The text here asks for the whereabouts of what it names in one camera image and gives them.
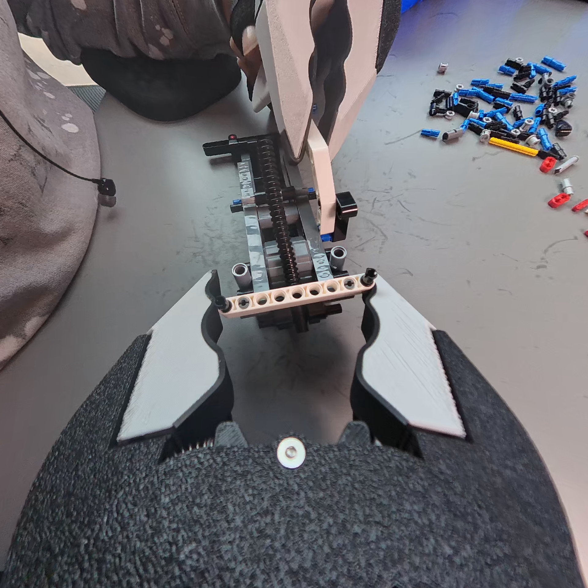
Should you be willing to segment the grey black toy truck chassis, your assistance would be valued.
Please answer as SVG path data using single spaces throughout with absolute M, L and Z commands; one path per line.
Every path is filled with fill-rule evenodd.
M 236 295 L 215 301 L 220 315 L 255 317 L 260 328 L 300 334 L 341 313 L 341 300 L 373 287 L 376 269 L 350 275 L 346 249 L 321 241 L 312 208 L 315 189 L 295 185 L 276 135 L 231 134 L 202 146 L 207 157 L 231 158 L 236 166 L 240 198 L 231 212 L 243 215 L 249 256 L 232 268 Z

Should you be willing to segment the black angled toy beam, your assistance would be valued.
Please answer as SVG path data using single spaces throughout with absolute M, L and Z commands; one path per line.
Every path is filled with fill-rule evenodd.
M 331 242 L 344 241 L 347 237 L 349 220 L 357 217 L 358 207 L 350 192 L 336 194 L 334 231 L 330 234 Z

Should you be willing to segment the grey desk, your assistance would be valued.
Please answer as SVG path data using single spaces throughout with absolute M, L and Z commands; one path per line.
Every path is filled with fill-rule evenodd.
M 446 331 L 517 415 L 557 486 L 587 576 L 587 241 L 541 200 L 536 159 L 421 137 L 435 88 L 498 79 L 507 58 L 549 55 L 577 75 L 562 142 L 587 157 L 587 3 L 422 1 L 334 160 L 356 199 L 346 267 L 367 266 Z M 440 62 L 449 64 L 437 75 Z M 104 174 L 84 264 L 53 315 L 1 372 L 1 568 L 38 470 L 76 409 L 138 334 L 210 268 L 223 291 L 246 257 L 231 164 L 202 143 L 262 132 L 246 87 L 202 114 L 147 121 L 106 96 L 95 113 Z

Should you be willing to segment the black forearm rest pad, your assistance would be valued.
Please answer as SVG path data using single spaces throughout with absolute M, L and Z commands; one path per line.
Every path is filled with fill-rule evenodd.
M 83 49 L 88 75 L 132 112 L 152 121 L 194 116 L 230 94 L 241 81 L 235 57 L 210 60 L 131 58 L 103 49 Z

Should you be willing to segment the person's grey hoodie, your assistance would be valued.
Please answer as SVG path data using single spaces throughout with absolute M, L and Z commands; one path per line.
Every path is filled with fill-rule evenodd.
M 87 178 L 100 175 L 91 109 L 22 50 L 1 1 L 1 112 L 38 151 Z M 96 186 L 64 173 L 1 119 L 1 368 L 48 319 L 91 239 Z

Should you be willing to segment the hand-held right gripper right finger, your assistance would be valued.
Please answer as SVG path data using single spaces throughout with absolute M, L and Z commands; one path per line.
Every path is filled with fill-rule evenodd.
M 357 382 L 402 425 L 465 437 L 435 327 L 383 277 L 365 294 L 373 330 L 357 357 Z

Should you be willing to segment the white angled toy beam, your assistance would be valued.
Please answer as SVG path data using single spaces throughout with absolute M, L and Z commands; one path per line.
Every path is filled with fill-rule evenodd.
M 314 189 L 319 203 L 320 234 L 334 232 L 336 219 L 336 193 L 329 147 L 318 127 L 311 119 L 307 134 L 306 153 L 309 157 Z

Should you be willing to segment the yellow toy axle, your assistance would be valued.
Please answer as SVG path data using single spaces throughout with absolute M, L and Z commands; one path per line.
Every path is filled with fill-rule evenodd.
M 496 137 L 490 137 L 489 145 L 493 145 L 508 151 L 520 153 L 522 155 L 536 157 L 539 154 L 539 150 L 530 148 L 528 146 L 520 145 L 511 141 L 506 141 L 504 139 L 499 139 Z

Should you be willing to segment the pile of blue black pins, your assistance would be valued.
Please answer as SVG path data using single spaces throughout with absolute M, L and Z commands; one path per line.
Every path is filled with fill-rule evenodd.
M 562 160 L 567 154 L 559 140 L 573 130 L 567 117 L 577 96 L 577 75 L 565 76 L 566 67 L 550 56 L 540 62 L 509 58 L 496 70 L 503 82 L 479 77 L 435 89 L 428 116 L 464 127 L 481 143 L 492 136 L 537 149 L 542 161 Z

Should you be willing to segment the black clip-on microphone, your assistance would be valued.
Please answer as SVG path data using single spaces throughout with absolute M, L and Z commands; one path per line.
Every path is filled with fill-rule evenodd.
M 18 139 L 24 145 L 26 145 L 31 151 L 33 151 L 34 154 L 39 156 L 41 159 L 43 159 L 45 162 L 47 162 L 50 166 L 53 166 L 56 169 L 59 169 L 60 171 L 62 171 L 63 173 L 67 174 L 70 177 L 73 177 L 75 179 L 85 181 L 88 183 L 92 183 L 94 186 L 96 186 L 96 189 L 98 191 L 98 204 L 100 206 L 112 208 L 116 205 L 116 186 L 115 186 L 115 183 L 113 180 L 111 180 L 109 178 L 104 178 L 104 177 L 87 178 L 87 177 L 84 177 L 82 175 L 78 175 L 77 173 L 74 173 L 74 172 L 66 169 L 62 165 L 57 164 L 52 159 L 47 157 L 40 150 L 35 148 L 24 136 L 22 136 L 22 134 L 19 132 L 19 130 L 14 127 L 14 125 L 11 123 L 11 121 L 8 119 L 8 117 L 2 111 L 1 111 L 1 118 L 6 123 L 7 127 L 11 129 L 11 131 L 18 137 Z

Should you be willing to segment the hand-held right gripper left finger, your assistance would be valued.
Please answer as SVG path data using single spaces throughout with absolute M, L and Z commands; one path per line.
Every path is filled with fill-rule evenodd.
M 232 381 L 217 344 L 220 295 L 218 273 L 210 270 L 151 327 L 117 442 L 168 434 L 202 442 L 231 420 Z

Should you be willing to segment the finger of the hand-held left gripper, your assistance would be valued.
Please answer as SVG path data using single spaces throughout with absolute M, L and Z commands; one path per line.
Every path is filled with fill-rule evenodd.
M 338 152 L 376 79 L 382 1 L 333 1 L 317 29 L 317 126 Z
M 277 132 L 290 161 L 318 152 L 318 130 L 312 121 L 310 65 L 315 53 L 312 32 L 314 1 L 256 1 L 255 26 Z

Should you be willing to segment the black office chair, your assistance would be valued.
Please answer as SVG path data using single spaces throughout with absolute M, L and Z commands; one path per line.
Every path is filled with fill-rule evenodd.
M 70 85 L 67 88 L 83 101 L 93 113 L 97 112 L 106 94 L 104 88 L 99 85 Z

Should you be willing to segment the person's left forearm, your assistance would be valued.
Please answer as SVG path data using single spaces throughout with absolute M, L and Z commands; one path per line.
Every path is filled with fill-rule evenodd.
M 158 61 L 234 56 L 219 1 L 8 1 L 19 33 L 79 65 L 84 49 Z

